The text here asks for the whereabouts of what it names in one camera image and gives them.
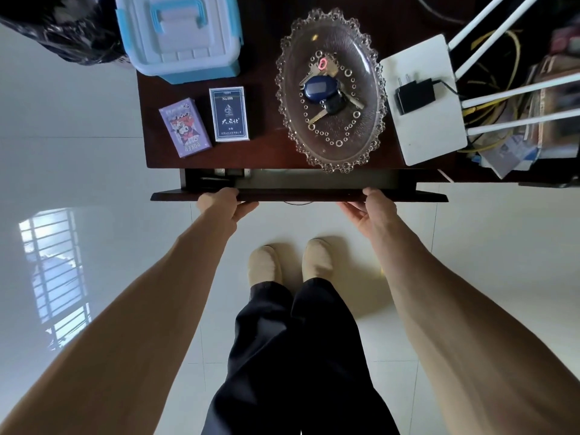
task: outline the leg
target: leg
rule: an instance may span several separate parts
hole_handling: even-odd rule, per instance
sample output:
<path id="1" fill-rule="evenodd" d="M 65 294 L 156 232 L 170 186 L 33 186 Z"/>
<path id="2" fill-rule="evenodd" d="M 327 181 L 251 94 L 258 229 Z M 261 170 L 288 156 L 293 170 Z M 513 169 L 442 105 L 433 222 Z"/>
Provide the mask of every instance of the leg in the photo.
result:
<path id="1" fill-rule="evenodd" d="M 357 324 L 327 280 L 331 273 L 326 243 L 310 241 L 303 259 L 305 282 L 292 307 L 292 317 L 303 324 L 302 353 L 308 358 L 302 372 L 308 388 L 302 397 L 302 431 L 398 434 L 372 385 Z"/>
<path id="2" fill-rule="evenodd" d="M 269 247 L 250 256 L 250 302 L 236 318 L 236 340 L 227 378 L 208 410 L 203 434 L 299 434 L 293 335 L 288 331 L 292 295 L 282 286 L 278 259 Z"/>

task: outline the person's left arm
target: person's left arm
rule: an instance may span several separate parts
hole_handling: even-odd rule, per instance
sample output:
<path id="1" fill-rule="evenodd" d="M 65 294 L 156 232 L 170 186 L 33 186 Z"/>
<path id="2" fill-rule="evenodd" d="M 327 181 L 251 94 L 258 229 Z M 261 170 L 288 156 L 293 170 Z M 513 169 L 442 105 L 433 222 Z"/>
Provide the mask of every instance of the person's left arm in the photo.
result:
<path id="1" fill-rule="evenodd" d="M 153 434 L 229 237 L 257 203 L 199 198 L 170 251 L 69 343 L 0 424 L 0 435 Z"/>

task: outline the deck of cards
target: deck of cards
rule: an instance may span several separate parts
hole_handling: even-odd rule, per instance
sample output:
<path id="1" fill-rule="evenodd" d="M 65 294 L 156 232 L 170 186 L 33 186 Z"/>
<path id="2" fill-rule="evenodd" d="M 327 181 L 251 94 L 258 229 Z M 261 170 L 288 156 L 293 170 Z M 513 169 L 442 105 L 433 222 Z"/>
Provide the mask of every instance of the deck of cards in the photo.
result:
<path id="1" fill-rule="evenodd" d="M 209 89 L 216 142 L 250 140 L 243 87 Z"/>
<path id="2" fill-rule="evenodd" d="M 199 153 L 212 147 L 204 123 L 191 99 L 160 108 L 159 112 L 171 135 L 179 157 Z"/>

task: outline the plastic bag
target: plastic bag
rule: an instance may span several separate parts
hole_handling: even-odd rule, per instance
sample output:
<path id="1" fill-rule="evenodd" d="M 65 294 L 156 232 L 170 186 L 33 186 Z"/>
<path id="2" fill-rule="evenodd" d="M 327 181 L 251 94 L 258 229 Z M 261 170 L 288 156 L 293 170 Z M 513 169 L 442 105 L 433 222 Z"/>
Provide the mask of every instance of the plastic bag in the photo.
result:
<path id="1" fill-rule="evenodd" d="M 0 7 L 0 23 L 73 63 L 125 55 L 115 0 L 13 0 Z"/>

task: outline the tabletop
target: tabletop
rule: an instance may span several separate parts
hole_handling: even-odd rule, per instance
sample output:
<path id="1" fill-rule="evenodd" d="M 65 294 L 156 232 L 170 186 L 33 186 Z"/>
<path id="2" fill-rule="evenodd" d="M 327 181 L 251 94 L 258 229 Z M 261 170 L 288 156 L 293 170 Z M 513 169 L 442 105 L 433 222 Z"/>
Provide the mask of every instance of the tabletop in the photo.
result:
<path id="1" fill-rule="evenodd" d="M 469 19 L 475 0 L 425 0 L 433 8 L 453 18 Z M 282 123 L 274 81 L 281 54 L 280 39 L 290 34 L 297 18 L 321 7 L 339 7 L 346 18 L 357 18 L 361 32 L 370 34 L 371 47 L 379 60 L 404 50 L 431 36 L 453 36 L 459 25 L 439 20 L 418 0 L 238 0 L 244 45 L 240 53 L 241 73 L 236 78 L 171 85 L 161 78 L 138 74 L 143 138 L 148 167 L 153 168 L 309 168 L 304 154 L 298 153 Z M 214 138 L 209 88 L 243 86 L 250 131 L 249 141 L 217 143 L 213 149 L 179 158 L 161 119 L 159 109 L 184 98 L 195 100 L 205 128 Z M 389 116 L 380 135 L 381 146 L 371 153 L 366 167 L 406 168 Z M 452 165 L 455 153 L 432 159 L 413 168 L 439 169 Z"/>

